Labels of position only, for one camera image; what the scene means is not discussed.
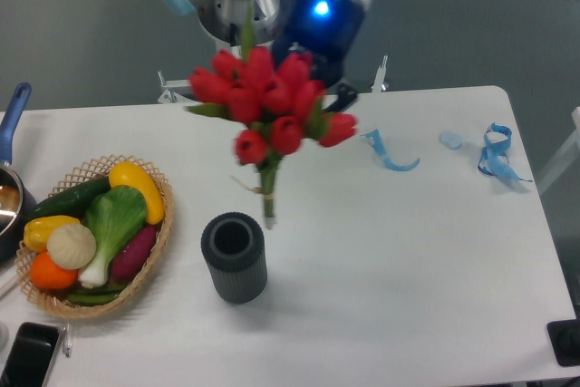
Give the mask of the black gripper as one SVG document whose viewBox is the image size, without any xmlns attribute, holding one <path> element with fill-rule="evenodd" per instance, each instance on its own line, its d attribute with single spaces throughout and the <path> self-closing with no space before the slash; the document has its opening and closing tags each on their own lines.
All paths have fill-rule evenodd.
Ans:
<svg viewBox="0 0 580 387">
<path fill-rule="evenodd" d="M 363 22 L 365 10 L 360 0 L 295 0 L 295 5 L 271 52 L 280 66 L 291 53 L 312 55 L 312 77 L 326 87 L 343 78 L 344 59 Z M 352 85 L 340 82 L 336 100 L 325 112 L 343 112 L 358 99 Z"/>
</svg>

